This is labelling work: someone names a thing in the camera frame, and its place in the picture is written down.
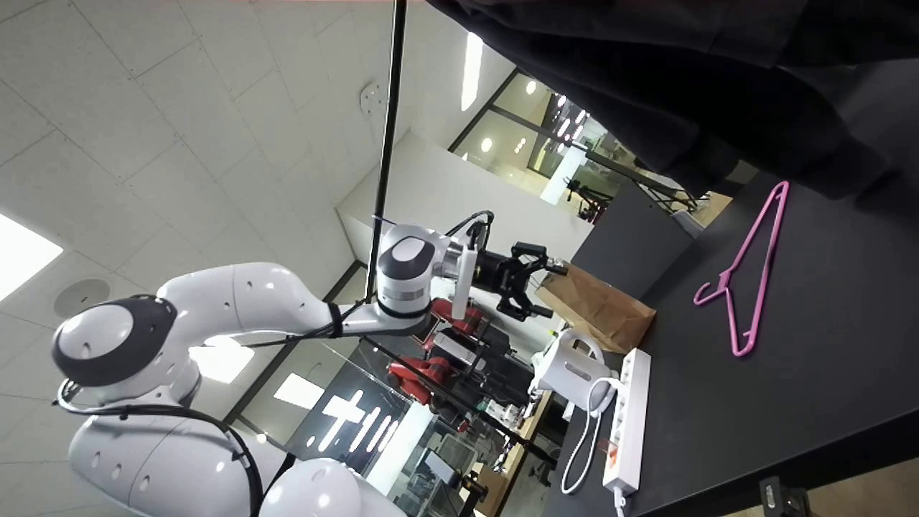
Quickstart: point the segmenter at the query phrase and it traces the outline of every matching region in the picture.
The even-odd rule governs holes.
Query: black pole
[[[383,193],[388,193],[388,183],[389,183],[389,160],[392,160],[392,138],[395,138],[395,115],[399,115],[399,83],[402,83],[404,5],[406,5],[406,0],[395,0],[392,62],[389,62],[389,106],[388,106],[388,115],[383,115],[383,141],[382,141],[382,162],[378,162],[378,183],[376,183],[373,246],[369,246],[369,267],[366,267],[366,299],[373,299],[376,252],[378,252],[378,233],[382,233],[382,216],[383,216]]]
[[[388,358],[404,364],[411,374],[416,374],[421,379],[421,384],[427,389],[432,389],[435,397],[448,398],[450,405],[475,412],[478,420],[484,420],[491,428],[500,428],[501,432],[508,432],[513,441],[520,441],[528,454],[540,455],[543,463],[547,463],[554,467],[554,455],[546,454],[540,444],[534,444],[531,438],[520,435],[517,430],[511,430],[508,424],[497,422],[491,412],[468,405],[465,398],[448,392],[444,387],[438,387],[432,379],[427,379],[419,368],[406,364],[402,355],[395,355],[392,349],[388,349],[383,343],[378,343],[376,338],[363,336],[358,341],[373,343],[376,349],[382,349]]]

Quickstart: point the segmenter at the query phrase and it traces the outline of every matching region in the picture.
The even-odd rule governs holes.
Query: white ceiling
[[[448,142],[508,75],[488,53],[460,111],[462,38],[412,2],[402,128]],[[49,407],[62,287],[269,257],[322,295],[345,272],[335,204],[378,155],[355,96],[388,62],[388,2],[0,2],[0,213],[62,246],[0,302],[0,513],[116,513],[62,464],[78,420]]]

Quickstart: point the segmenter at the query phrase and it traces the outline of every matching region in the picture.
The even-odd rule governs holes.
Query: wall
[[[349,246],[358,257],[369,250],[376,175],[366,175],[340,204]],[[448,229],[472,208],[493,208],[491,250],[508,252],[513,241],[546,244],[554,257],[572,257],[589,233],[589,223],[563,207],[543,204],[534,194],[501,183],[497,175],[460,160],[429,141],[406,131],[395,151],[388,187],[383,216],[392,221]],[[475,292],[475,302],[493,306],[493,295]],[[524,349],[547,341],[554,322],[528,318],[524,323],[501,318]]]
[[[511,187],[534,194],[534,197],[540,197],[543,188],[546,188],[546,183],[547,183],[546,175],[537,175],[537,171],[521,168],[521,165],[517,165],[517,162],[497,162],[497,165],[493,165],[493,175],[501,178],[504,183],[511,183]]]

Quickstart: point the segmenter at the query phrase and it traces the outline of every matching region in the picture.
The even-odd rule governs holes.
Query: black cable
[[[383,213],[383,193],[388,193],[388,181],[389,181],[389,160],[392,160],[392,141],[395,141],[399,83],[402,83],[402,45],[404,45],[404,9],[406,9],[406,0],[395,0],[392,66],[389,66],[389,106],[388,106],[388,121],[383,121],[382,162],[378,162],[378,183],[376,183],[373,246],[369,246],[369,270],[366,270],[366,299],[373,299],[376,252],[378,252],[378,233],[382,233],[382,213]]]
[[[246,484],[248,484],[248,513],[259,517],[261,509],[261,473],[259,473],[259,463],[248,451],[248,444],[237,435],[234,428],[223,424],[220,420],[192,411],[192,407],[180,407],[180,405],[112,405],[112,407],[78,407],[69,398],[78,392],[79,387],[73,382],[59,382],[56,387],[56,398],[55,405],[59,405],[65,412],[78,412],[78,417],[184,417],[184,420],[197,420],[197,422],[210,422],[215,424],[231,451],[231,458],[240,458],[243,471],[246,471]]]
[[[277,338],[277,341],[248,341],[246,346],[277,346],[286,343],[290,338]]]
[[[349,305],[345,313],[340,313],[340,322],[348,322],[348,316],[353,313],[353,309],[358,309],[363,305],[363,299],[358,299],[355,305]]]
[[[491,223],[493,223],[493,213],[491,213],[491,208],[478,208],[478,213],[472,213],[472,216],[462,218],[460,223],[452,223],[450,229],[444,229],[444,236],[460,233],[465,223],[471,223],[471,221],[475,221],[475,218],[483,218],[483,216],[484,216],[488,229],[491,229]]]

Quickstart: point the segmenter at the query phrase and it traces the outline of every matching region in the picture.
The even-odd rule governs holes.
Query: pink hanger
[[[754,338],[757,338],[757,322],[763,316],[763,305],[767,305],[767,289],[768,289],[768,272],[771,272],[771,257],[774,257],[774,244],[777,244],[777,236],[781,236],[781,221],[783,221],[783,208],[786,208],[786,188],[788,183],[781,181],[771,187],[768,197],[763,200],[763,207],[757,208],[751,226],[745,229],[745,237],[734,256],[734,262],[717,272],[717,283],[711,287],[711,282],[702,282],[695,295],[691,295],[691,305],[701,306],[701,305],[709,305],[715,299],[724,295],[724,305],[727,305],[727,331],[728,331],[728,346],[734,355],[745,355],[751,346],[754,346]],[[768,246],[767,246],[767,257],[763,257],[763,267],[757,272],[757,292],[754,292],[754,306],[751,306],[751,318],[748,318],[748,328],[737,336],[737,316],[734,316],[734,295],[732,295],[732,272],[741,267],[741,262],[745,257],[745,250],[751,244],[751,237],[757,236],[757,229],[763,226],[767,221],[767,213],[774,207],[774,216],[771,216],[771,229],[768,229]]]

